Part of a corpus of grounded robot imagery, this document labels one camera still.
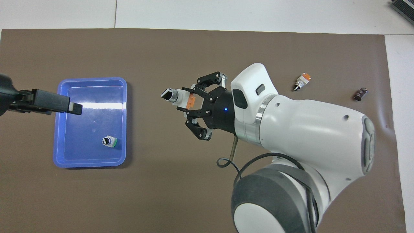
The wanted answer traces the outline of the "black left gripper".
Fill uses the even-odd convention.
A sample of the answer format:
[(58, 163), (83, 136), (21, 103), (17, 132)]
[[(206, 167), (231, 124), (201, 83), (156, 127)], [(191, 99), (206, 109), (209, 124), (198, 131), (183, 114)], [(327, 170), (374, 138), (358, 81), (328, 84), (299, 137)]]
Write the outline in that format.
[[(0, 74), (0, 116), (9, 110), (12, 112), (35, 112), (50, 115), (52, 112), (81, 115), (83, 106), (71, 101), (68, 96), (47, 92), (40, 89), (31, 91), (22, 90), (23, 94), (16, 90), (12, 80), (4, 74)], [(19, 110), (14, 105), (19, 102)]]

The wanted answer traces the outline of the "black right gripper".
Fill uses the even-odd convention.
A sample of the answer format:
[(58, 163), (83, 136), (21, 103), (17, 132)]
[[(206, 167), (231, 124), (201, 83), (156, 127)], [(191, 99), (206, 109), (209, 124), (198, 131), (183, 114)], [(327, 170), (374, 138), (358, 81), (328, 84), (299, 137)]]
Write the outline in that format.
[[(191, 94), (202, 97), (202, 110), (186, 110), (185, 125), (200, 140), (209, 141), (212, 136), (212, 129), (220, 129), (235, 134), (235, 113), (232, 92), (225, 89), (228, 77), (221, 72), (200, 77), (195, 87), (182, 87)], [(205, 92), (205, 88), (217, 84), (219, 87), (211, 92)], [(197, 121), (202, 118), (208, 128), (203, 128)]]

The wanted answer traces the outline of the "white rotary switch orange base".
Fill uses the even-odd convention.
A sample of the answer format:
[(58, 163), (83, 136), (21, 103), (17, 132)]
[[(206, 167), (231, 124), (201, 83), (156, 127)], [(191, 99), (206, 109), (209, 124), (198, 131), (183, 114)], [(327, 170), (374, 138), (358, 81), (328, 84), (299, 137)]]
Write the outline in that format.
[(168, 88), (164, 90), (160, 96), (164, 100), (171, 102), (173, 105), (180, 108), (190, 109), (193, 108), (195, 103), (194, 94), (182, 89)]
[(311, 76), (308, 73), (302, 73), (296, 80), (295, 84), (294, 84), (294, 89), (293, 91), (297, 91), (300, 90), (301, 88), (303, 88), (306, 84), (309, 83), (309, 81), (311, 80)]

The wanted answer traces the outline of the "blue plastic tray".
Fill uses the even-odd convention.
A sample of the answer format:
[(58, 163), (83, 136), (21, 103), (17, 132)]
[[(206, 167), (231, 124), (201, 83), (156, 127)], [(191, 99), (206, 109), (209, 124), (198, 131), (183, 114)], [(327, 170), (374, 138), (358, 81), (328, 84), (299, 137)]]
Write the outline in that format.
[[(59, 168), (114, 167), (126, 159), (127, 83), (123, 78), (65, 79), (58, 94), (83, 106), (81, 115), (57, 113), (53, 162)], [(110, 135), (115, 148), (102, 144)]]

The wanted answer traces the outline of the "brown table mat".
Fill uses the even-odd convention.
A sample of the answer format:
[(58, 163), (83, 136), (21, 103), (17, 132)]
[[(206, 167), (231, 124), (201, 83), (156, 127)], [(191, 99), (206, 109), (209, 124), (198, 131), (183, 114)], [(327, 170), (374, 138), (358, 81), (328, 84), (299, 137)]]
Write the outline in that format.
[[(233, 135), (198, 140), (160, 94), (217, 71), (231, 81), (255, 62), (282, 95), (343, 105), (375, 125), (372, 170), (334, 200), (318, 233), (405, 233), (383, 35), (131, 28), (2, 30), (0, 73), (16, 89), (121, 77), (128, 99), (127, 156), (115, 168), (57, 167), (54, 115), (0, 116), (0, 233), (235, 233), (236, 172), (216, 166)], [(302, 73), (311, 80), (293, 91)]]

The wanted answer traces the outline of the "grey ribbed device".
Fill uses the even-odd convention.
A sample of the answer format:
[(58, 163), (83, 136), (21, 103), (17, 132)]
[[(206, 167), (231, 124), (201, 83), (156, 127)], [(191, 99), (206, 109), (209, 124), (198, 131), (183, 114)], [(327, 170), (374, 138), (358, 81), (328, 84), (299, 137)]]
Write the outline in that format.
[(390, 6), (414, 25), (414, 0), (391, 0)]

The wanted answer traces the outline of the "white rotary switch green base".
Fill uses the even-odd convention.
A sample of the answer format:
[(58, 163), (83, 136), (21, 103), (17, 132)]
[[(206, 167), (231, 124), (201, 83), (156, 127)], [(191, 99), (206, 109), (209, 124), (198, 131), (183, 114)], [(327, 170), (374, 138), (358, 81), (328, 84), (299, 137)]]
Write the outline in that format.
[(118, 142), (118, 139), (110, 135), (107, 135), (102, 138), (102, 144), (110, 148), (115, 148), (117, 142)]

